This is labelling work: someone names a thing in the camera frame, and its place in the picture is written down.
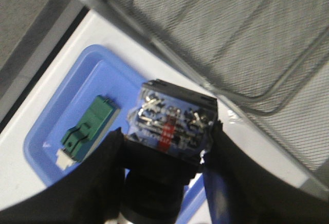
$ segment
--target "green connector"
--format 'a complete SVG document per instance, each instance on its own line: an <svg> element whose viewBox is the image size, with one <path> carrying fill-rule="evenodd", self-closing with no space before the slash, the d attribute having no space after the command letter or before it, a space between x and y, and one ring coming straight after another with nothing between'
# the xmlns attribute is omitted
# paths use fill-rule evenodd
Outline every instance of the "green connector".
<svg viewBox="0 0 329 224"><path fill-rule="evenodd" d="M64 152L75 161L83 161L96 148L102 131L112 124L118 112L119 108L109 99L97 96L78 124L62 138Z"/></svg>

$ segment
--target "blue plastic tray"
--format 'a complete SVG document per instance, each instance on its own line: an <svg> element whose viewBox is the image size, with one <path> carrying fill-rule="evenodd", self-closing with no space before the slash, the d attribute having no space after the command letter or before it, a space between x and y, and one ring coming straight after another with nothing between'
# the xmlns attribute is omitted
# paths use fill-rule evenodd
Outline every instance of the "blue plastic tray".
<svg viewBox="0 0 329 224"><path fill-rule="evenodd" d="M24 142L24 154L41 180L50 186L79 164L62 171L56 166L56 152L65 132L75 126L95 96L113 100L121 111L110 130L128 131L126 116L135 106L146 80L120 58L99 45L87 47L42 111Z"/></svg>

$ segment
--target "gray floor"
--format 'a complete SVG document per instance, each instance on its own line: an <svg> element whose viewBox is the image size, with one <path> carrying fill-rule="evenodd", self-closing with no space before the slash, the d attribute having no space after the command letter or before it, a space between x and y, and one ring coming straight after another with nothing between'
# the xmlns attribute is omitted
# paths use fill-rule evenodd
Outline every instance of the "gray floor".
<svg viewBox="0 0 329 224"><path fill-rule="evenodd" d="M48 0L0 0L0 69Z"/></svg>

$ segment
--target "red label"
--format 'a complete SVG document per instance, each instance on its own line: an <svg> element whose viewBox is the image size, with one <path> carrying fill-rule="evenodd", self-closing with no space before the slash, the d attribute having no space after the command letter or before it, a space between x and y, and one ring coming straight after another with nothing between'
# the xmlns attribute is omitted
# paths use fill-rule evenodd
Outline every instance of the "red label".
<svg viewBox="0 0 329 224"><path fill-rule="evenodd" d="M158 149L162 152L167 152L170 148L171 140L174 137L175 126L170 123L166 123L163 126L161 138L158 144Z"/></svg>

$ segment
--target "white surface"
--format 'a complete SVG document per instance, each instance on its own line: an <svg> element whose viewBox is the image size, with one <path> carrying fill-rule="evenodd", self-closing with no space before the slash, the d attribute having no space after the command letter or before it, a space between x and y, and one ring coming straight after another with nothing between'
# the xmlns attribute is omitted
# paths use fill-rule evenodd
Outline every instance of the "white surface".
<svg viewBox="0 0 329 224"><path fill-rule="evenodd" d="M188 224L211 224L208 203L205 201L195 212Z"/></svg>
<svg viewBox="0 0 329 224"><path fill-rule="evenodd" d="M89 12L0 134L0 209L45 188L24 158L24 139L76 58L91 44L112 50L147 79L163 79L209 95L99 15ZM246 154L284 181L300 187L307 179L300 169L249 124L230 123L227 106L219 102L218 107L225 132Z"/></svg>

